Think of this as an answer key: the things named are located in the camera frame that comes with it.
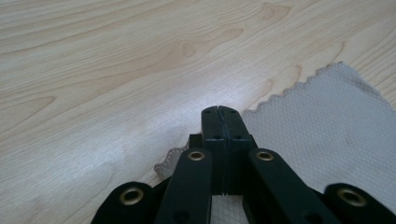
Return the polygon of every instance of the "wooden table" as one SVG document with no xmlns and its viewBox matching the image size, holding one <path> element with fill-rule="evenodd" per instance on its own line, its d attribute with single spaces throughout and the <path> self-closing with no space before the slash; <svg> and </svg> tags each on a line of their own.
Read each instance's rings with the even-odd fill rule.
<svg viewBox="0 0 396 224">
<path fill-rule="evenodd" d="M 395 1 L 4 0 L 0 223 L 90 223 L 212 105 L 344 61 L 396 107 Z"/>
</svg>

